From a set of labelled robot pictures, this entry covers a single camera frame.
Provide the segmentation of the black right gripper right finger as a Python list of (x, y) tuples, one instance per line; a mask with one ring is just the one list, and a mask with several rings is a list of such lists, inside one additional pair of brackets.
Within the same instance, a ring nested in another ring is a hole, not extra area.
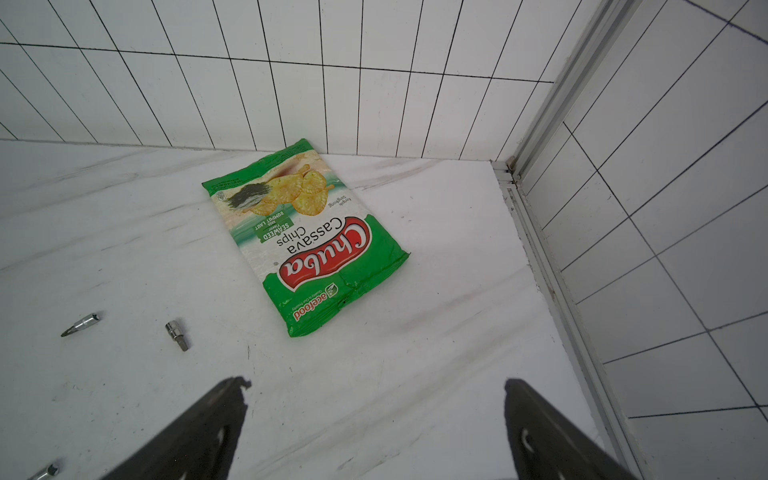
[(633, 478), (522, 379), (505, 383), (504, 418), (520, 479)]

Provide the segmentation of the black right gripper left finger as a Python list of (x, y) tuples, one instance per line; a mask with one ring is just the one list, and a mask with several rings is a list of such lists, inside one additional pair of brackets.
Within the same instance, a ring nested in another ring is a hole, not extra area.
[(152, 440), (105, 475), (107, 479), (226, 479), (248, 406), (251, 382), (222, 380)]

